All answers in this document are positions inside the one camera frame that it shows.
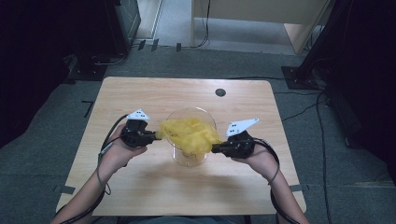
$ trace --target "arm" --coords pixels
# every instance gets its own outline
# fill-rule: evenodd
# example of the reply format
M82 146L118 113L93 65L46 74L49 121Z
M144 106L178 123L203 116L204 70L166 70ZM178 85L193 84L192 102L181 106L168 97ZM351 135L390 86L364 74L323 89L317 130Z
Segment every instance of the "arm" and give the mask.
M112 139L120 136L124 125L120 125L114 134L110 137ZM99 198L99 195L103 192L104 186L101 186L98 181L97 171L103 184L115 174L120 168L125 166L128 161L140 155L147 150L146 147L130 148L127 147L122 140L117 139L113 142L111 148L102 158L100 166L93 172L91 177L87 180L81 190L73 197L73 199L62 209L51 223L62 223L71 217L78 216L79 214L88 210ZM92 214L84 217L75 223L89 223Z
M271 180L276 174L277 163L274 157L265 147L257 144L254 147L253 154L249 158L233 160L248 164L254 171L262 175L262 177L268 181ZM277 173L270 186L276 198L277 204L286 214L288 214L289 217L293 218L299 223L309 223L308 219L301 210L300 205L297 204L297 201L290 190L289 184L281 171ZM279 223L289 223L281 216L278 216L278 218Z

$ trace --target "floor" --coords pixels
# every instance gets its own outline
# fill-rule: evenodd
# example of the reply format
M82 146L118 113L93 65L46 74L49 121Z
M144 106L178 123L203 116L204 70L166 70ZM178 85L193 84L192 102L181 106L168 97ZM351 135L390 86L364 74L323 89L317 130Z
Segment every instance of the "floor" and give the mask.
M142 23L136 43L158 38L160 46L191 46L191 0L138 0L138 4ZM205 25L206 18L195 18L194 46L203 42ZM209 38L201 49L295 55L282 23L209 19L207 25Z

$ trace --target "forearm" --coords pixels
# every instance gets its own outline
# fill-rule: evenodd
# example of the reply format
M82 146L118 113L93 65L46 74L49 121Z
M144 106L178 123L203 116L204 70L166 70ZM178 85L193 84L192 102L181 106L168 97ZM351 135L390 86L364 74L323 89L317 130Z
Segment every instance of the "forearm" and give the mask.
M276 198L276 203L289 217L299 223L309 223L308 219L301 210L300 205L294 198L289 184L282 172L279 171L279 173L276 175L276 178L271 183L271 190ZM279 222L289 223L281 216L279 216Z
M99 170L99 174L103 184L107 183L112 176L111 173L107 173L103 169ZM51 223L62 223L87 211L96 202L103 190L95 171L76 196L57 214ZM75 223L89 223L91 216L92 213Z

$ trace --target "person's left hand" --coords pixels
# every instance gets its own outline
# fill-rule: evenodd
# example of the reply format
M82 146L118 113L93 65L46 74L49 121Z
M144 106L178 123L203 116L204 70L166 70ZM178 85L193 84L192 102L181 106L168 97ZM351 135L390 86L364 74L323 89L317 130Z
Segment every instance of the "person's left hand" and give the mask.
M109 138L109 142L113 139L120 137L122 129L125 124L121 124L117 127L116 131ZM147 151L146 147L128 147L119 138L113 142L111 148L105 153L102 158L100 165L101 170L110 172L110 174L116 173L120 168L126 166L129 160L135 156L138 156Z

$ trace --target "clear glass bowl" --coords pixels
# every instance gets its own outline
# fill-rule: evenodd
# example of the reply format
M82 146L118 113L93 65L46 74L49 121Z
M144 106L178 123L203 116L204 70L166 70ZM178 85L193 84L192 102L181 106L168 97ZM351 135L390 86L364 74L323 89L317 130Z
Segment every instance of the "clear glass bowl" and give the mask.
M199 107L185 107L174 111L168 118L169 119L189 119L197 118L213 126L216 130L216 122L213 120L210 114ZM193 167L202 164L208 153L191 154L177 148L176 145L168 138L169 143L172 147L172 158L178 164L187 167Z

